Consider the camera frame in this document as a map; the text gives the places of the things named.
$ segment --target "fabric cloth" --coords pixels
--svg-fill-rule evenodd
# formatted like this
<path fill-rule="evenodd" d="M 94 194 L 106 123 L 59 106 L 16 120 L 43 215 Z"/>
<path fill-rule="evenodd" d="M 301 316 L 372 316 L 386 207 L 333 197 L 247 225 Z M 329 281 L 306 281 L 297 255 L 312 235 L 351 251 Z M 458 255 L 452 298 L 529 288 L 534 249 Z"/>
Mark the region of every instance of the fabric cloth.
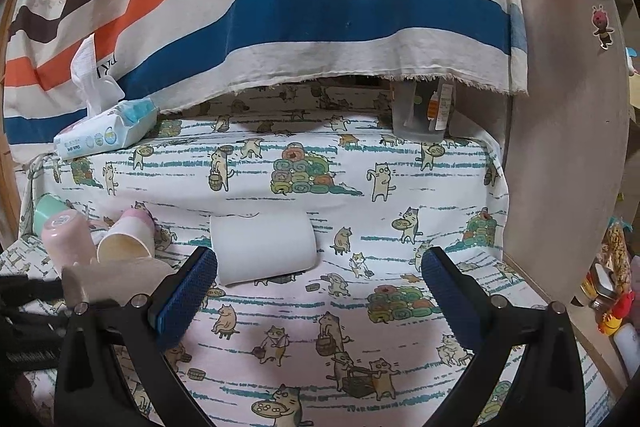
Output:
<path fill-rule="evenodd" d="M 340 109 L 321 108 L 327 104 Z M 41 158 L 23 223 L 30 200 L 45 192 L 103 226 L 118 209 L 146 208 L 156 221 L 156 257 L 178 267 L 195 246 L 210 246 L 212 213 L 249 222 L 256 212 L 305 209 L 318 265 L 213 285 L 168 360 L 220 426 L 422 425 L 472 357 L 416 268 L 426 248 L 443 247 L 514 305 L 543 301 L 498 261 L 508 190 L 490 140 L 458 119 L 472 139 L 402 142 L 385 130 L 388 117 L 379 89 L 303 85 L 222 96 L 161 121 L 155 137 L 130 150 L 71 164 Z M 52 275 L 32 236 L 2 259 L 5 271 Z M 512 352 L 483 421 L 499 409 L 523 352 Z M 157 420 L 120 355 L 136 403 Z M 580 355 L 587 425 L 595 426 L 608 392 L 582 348 Z M 50 407 L 52 372 L 33 379 L 36 401 Z M 278 413 L 283 404 L 291 415 Z"/>
<path fill-rule="evenodd" d="M 91 33 L 98 74 L 165 112 L 345 74 L 527 89 L 520 0 L 18 0 L 4 81 L 17 162 L 85 115 L 69 67 Z"/>

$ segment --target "wooden edge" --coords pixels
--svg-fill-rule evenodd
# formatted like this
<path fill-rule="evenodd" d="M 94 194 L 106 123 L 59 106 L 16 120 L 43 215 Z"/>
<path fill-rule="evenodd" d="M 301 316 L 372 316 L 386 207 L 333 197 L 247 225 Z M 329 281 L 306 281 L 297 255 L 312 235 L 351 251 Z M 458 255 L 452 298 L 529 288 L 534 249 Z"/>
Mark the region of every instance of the wooden edge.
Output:
<path fill-rule="evenodd" d="M 0 18 L 0 117 L 3 116 L 4 103 L 4 70 L 6 64 L 6 48 L 9 43 L 9 26 L 18 0 L 6 0 Z M 7 220 L 12 242 L 18 238 L 20 221 L 20 192 L 15 180 L 14 159 L 4 134 L 2 118 L 0 118 L 0 204 Z"/>
<path fill-rule="evenodd" d="M 506 253 L 503 253 L 502 257 L 503 257 L 503 261 L 507 263 L 509 266 L 511 266 L 514 270 L 516 270 L 516 272 L 518 272 L 518 274 L 525 280 L 525 282 L 529 286 L 531 286 L 538 295 L 540 295 L 543 299 L 545 299 L 547 303 L 552 301 L 549 295 L 547 295 L 542 290 L 542 288 L 538 284 L 536 284 L 536 282 L 531 277 L 529 277 L 527 273 L 522 268 L 520 268 L 520 266 L 518 266 L 518 264 L 511 257 L 509 257 L 509 255 L 507 255 Z M 591 342 L 587 337 L 587 335 L 582 331 L 583 329 L 585 329 L 584 325 L 577 324 L 576 318 L 572 315 L 573 314 L 571 310 L 569 310 L 569 316 L 572 320 L 572 325 L 574 327 L 575 338 L 578 340 L 578 342 L 580 342 L 580 344 L 582 345 L 584 350 L 587 352 L 591 360 L 593 360 L 594 365 L 602 375 L 602 379 L 604 380 L 605 384 L 607 385 L 611 393 L 616 397 L 616 399 L 620 399 L 620 397 L 624 393 L 626 385 L 623 385 L 620 382 L 620 379 L 616 376 L 615 371 L 611 368 L 609 363 L 607 363 L 607 361 L 604 359 L 601 352 L 599 352 L 599 350 L 594 346 L 593 342 Z M 603 339 L 603 340 L 606 340 L 611 344 L 611 349 L 613 349 L 616 353 L 616 356 L 619 357 L 618 352 L 615 350 L 615 348 L 612 345 L 612 342 L 609 339 Z"/>

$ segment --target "silver bolt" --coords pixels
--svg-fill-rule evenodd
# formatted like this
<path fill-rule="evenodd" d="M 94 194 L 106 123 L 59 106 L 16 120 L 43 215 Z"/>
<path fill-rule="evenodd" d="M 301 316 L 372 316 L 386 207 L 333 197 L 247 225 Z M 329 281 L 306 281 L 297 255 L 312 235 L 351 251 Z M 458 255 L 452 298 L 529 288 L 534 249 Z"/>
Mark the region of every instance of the silver bolt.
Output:
<path fill-rule="evenodd" d="M 138 295 L 134 295 L 131 299 L 131 305 L 134 308 L 142 308 L 148 301 L 148 298 L 145 294 L 139 293 Z"/>
<path fill-rule="evenodd" d="M 562 302 L 558 302 L 558 301 L 553 301 L 551 303 L 551 309 L 553 311 L 555 311 L 558 315 L 561 315 L 566 311 L 566 308 L 564 307 L 564 304 L 562 304 Z"/>
<path fill-rule="evenodd" d="M 509 305 L 509 301 L 502 295 L 492 295 L 491 304 L 501 310 Z"/>
<path fill-rule="evenodd" d="M 78 304 L 76 304 L 76 306 L 74 307 L 74 313 L 76 315 L 82 315 L 85 311 L 87 311 L 87 309 L 89 309 L 89 304 L 87 304 L 86 302 L 78 302 Z"/>

